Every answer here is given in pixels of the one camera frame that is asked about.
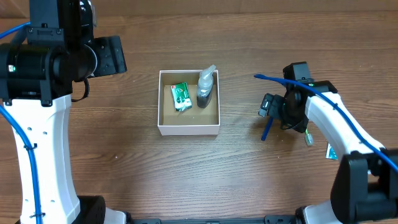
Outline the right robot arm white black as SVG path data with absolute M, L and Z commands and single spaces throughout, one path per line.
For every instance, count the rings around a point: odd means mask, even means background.
M 268 215 L 265 223 L 360 223 L 397 218 L 397 150 L 371 137 L 346 109 L 330 81 L 316 82 L 306 62 L 286 66 L 285 95 L 266 94 L 259 115 L 268 117 L 262 140 L 273 120 L 282 130 L 307 134 L 313 122 L 340 163 L 330 199 L 300 207 L 293 215 Z

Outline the clear pump dispenser bottle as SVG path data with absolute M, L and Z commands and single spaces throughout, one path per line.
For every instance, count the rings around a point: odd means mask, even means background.
M 211 100 L 215 70 L 216 66 L 211 65 L 200 72 L 197 85 L 197 105 L 199 108 L 206 108 Z

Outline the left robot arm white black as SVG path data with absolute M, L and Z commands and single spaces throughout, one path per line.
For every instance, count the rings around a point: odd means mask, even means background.
M 22 184 L 20 223 L 129 223 L 101 196 L 77 195 L 68 124 L 75 82 L 124 73 L 121 39 L 95 37 L 89 0 L 31 1 L 30 20 L 1 45 L 1 115 L 12 126 Z

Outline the green soap bar package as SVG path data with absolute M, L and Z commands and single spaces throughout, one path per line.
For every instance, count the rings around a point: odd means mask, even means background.
M 170 87 L 176 111 L 185 111 L 192 107 L 188 85 L 186 82 L 174 84 Z

